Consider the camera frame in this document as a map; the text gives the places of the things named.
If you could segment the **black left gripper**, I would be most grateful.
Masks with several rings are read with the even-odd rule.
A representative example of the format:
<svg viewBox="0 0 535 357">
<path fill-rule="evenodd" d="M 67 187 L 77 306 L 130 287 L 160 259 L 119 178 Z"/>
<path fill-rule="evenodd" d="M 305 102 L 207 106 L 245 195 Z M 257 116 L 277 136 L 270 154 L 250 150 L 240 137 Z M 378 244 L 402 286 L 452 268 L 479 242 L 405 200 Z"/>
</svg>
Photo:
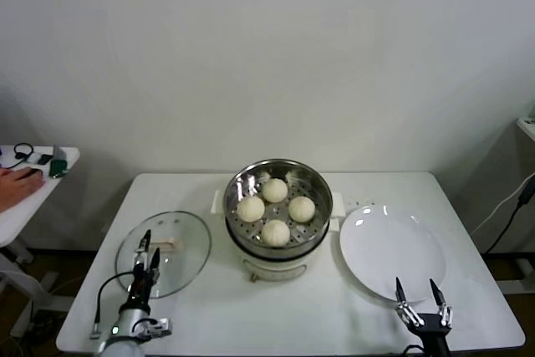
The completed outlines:
<svg viewBox="0 0 535 357">
<path fill-rule="evenodd" d="M 147 263 L 150 248 L 151 230 L 147 230 L 141 238 L 139 246 L 135 250 L 133 268 L 134 280 L 130 286 L 127 301 L 132 303 L 149 303 L 151 289 L 160 276 L 161 250 L 157 247 L 149 261 L 148 268 L 142 263 Z"/>
</svg>

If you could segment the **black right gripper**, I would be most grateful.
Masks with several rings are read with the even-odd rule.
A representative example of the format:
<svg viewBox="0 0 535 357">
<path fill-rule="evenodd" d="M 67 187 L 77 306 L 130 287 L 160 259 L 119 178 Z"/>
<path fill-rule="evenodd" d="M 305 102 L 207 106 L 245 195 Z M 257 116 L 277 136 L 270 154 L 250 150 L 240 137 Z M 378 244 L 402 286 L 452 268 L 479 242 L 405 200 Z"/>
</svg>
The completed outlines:
<svg viewBox="0 0 535 357">
<path fill-rule="evenodd" d="M 438 314 L 419 315 L 408 304 L 400 279 L 396 277 L 396 313 L 404 324 L 410 327 L 410 332 L 420 339 L 424 356 L 451 357 L 446 336 L 452 327 L 452 309 L 446 303 L 443 292 L 432 278 L 430 279 L 430 285 L 434 300 L 438 306 Z"/>
</svg>

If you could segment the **bystander bare hand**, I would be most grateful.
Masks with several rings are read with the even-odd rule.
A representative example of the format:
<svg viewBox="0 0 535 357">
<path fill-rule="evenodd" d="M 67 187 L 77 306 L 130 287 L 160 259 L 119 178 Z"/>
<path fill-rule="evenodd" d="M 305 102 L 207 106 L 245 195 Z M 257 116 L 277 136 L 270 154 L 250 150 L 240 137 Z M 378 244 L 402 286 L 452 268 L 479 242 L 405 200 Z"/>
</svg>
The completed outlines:
<svg viewBox="0 0 535 357">
<path fill-rule="evenodd" d="M 1 169 L 0 209 L 5 212 L 39 190 L 43 184 L 43 173 L 39 169 Z"/>
</svg>

